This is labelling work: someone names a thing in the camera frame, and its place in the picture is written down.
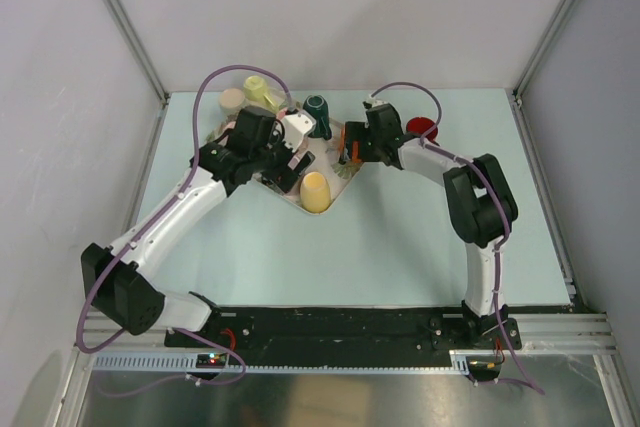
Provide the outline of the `orange mug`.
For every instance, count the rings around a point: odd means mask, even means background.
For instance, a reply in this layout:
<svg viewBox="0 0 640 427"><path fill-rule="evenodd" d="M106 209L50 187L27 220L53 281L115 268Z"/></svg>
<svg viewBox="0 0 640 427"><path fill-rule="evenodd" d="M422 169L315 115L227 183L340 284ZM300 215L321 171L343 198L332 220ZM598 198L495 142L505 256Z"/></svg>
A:
<svg viewBox="0 0 640 427"><path fill-rule="evenodd" d="M353 127L344 125L341 131L339 145L340 164L355 163L359 164L362 160L359 158L359 136Z"/></svg>

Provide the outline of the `red mug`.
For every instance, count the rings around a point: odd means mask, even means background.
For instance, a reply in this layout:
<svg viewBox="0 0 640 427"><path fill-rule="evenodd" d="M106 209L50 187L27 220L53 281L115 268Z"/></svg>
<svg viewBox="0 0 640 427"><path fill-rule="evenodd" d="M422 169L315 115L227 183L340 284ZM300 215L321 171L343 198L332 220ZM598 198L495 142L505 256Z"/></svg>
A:
<svg viewBox="0 0 640 427"><path fill-rule="evenodd" d="M438 127L428 117L413 117L406 123L406 131L422 136L426 134L429 142L437 145Z"/></svg>

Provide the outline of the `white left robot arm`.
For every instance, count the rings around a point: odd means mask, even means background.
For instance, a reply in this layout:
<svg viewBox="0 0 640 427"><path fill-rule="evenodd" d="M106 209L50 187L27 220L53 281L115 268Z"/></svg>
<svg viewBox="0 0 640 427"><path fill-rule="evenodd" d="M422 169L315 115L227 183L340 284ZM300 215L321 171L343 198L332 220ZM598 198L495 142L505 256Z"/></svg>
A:
<svg viewBox="0 0 640 427"><path fill-rule="evenodd" d="M232 127L199 148L151 214L109 246L92 243L84 250L81 269L92 306L132 335L178 327L201 346L214 344L222 323L213 304L194 292L161 291L153 279L181 238L254 177L289 192L314 160L299 150L315 124L304 111L277 117L260 107L241 109Z"/></svg>

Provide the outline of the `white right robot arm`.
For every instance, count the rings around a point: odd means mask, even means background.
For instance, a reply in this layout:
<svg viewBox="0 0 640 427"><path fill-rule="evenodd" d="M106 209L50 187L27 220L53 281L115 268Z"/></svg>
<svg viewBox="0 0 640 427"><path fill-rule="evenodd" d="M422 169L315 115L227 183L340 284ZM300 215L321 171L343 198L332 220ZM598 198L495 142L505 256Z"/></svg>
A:
<svg viewBox="0 0 640 427"><path fill-rule="evenodd" d="M502 247L519 215L498 159L491 154L469 159L431 142L427 132L405 130L389 103L364 106L366 119L343 127L340 161L382 163L444 188L451 225L466 247L462 335L469 345L486 347L508 317L502 294Z"/></svg>

